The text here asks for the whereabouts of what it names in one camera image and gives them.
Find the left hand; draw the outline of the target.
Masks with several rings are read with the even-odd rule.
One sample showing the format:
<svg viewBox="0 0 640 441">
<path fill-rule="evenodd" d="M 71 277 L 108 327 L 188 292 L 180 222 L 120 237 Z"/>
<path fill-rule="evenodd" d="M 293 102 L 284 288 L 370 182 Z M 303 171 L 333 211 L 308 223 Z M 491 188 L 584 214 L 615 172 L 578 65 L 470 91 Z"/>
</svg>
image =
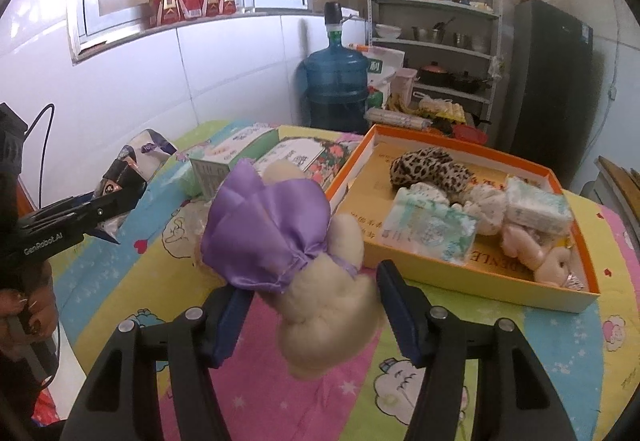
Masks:
<svg viewBox="0 0 640 441">
<path fill-rule="evenodd" d="M 9 318 L 28 311 L 24 333 L 10 331 Z M 52 268 L 49 261 L 40 267 L 40 281 L 30 293 L 15 289 L 1 291 L 1 353 L 12 362 L 21 360 L 21 349 L 31 343 L 50 338 L 58 326 L 58 308 L 53 291 Z"/>
</svg>

